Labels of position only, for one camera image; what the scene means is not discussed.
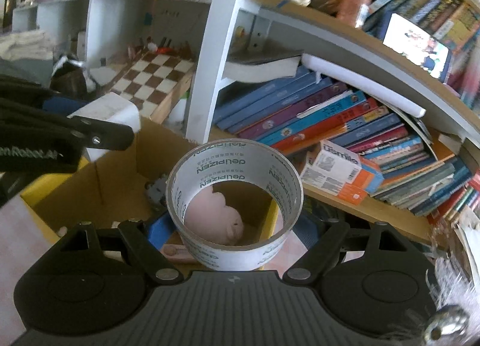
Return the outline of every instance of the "ribbed gray surface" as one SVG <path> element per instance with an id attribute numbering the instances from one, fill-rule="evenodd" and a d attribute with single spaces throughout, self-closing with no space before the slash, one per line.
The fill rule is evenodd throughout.
<path id="1" fill-rule="evenodd" d="M 158 287 L 142 311 L 112 330 L 65 338 L 28 331 L 14 346 L 380 346 L 346 329 L 312 290 L 278 280 L 276 272 L 194 272 Z"/>

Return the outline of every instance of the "yellow box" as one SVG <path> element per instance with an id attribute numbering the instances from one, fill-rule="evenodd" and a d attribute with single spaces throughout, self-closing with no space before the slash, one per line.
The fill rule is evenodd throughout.
<path id="1" fill-rule="evenodd" d="M 85 159 L 73 175 L 49 174 L 37 179 L 21 194 L 45 238 L 54 243 L 54 232 L 92 221 L 110 228 L 114 221 L 147 220 L 153 215 L 145 184 L 168 174 L 178 160 L 196 147 L 167 128 L 143 120 L 134 144 L 126 151 L 110 151 L 94 163 Z M 243 182 L 214 185 L 226 203 L 239 211 L 247 228 L 245 244 L 267 240 L 277 222 L 278 207 L 267 192 Z M 178 241 L 169 243 L 181 244 Z"/>

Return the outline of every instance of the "checkered board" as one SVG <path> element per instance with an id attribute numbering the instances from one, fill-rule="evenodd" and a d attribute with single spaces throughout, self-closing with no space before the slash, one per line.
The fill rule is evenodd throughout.
<path id="1" fill-rule="evenodd" d="M 133 102 L 142 116 L 151 117 L 193 66 L 188 60 L 146 53 L 112 81 L 110 91 Z"/>

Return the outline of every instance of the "cardboard box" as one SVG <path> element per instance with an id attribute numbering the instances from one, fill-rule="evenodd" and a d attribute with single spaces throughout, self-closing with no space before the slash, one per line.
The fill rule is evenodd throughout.
<path id="1" fill-rule="evenodd" d="M 48 235 L 61 227 L 92 221 L 96 228 L 110 228 L 114 221 L 147 220 L 153 215 L 145 195 L 145 184 L 168 174 L 177 161 L 195 148 L 167 128 L 142 120 L 142 129 L 126 151 L 110 151 L 94 163 L 86 163 L 74 175 L 45 175 L 21 195 L 32 208 L 35 223 Z M 267 240 L 277 222 L 278 207 L 267 192 L 255 185 L 227 181 L 214 185 L 228 206 L 241 214 L 245 231 L 239 242 Z M 169 243 L 182 244 L 177 233 Z M 177 267 L 188 273 L 196 267 Z"/>
<path id="2" fill-rule="evenodd" d="M 327 140 L 307 153 L 301 179 L 354 205 L 383 182 L 377 165 Z"/>

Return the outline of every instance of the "chessboard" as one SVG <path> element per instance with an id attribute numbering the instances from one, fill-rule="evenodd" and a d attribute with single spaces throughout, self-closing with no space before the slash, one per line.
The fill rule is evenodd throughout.
<path id="1" fill-rule="evenodd" d="M 143 117 L 162 123 L 190 88 L 194 71 L 190 60 L 148 52 L 128 64 L 106 90 L 134 103 Z"/>

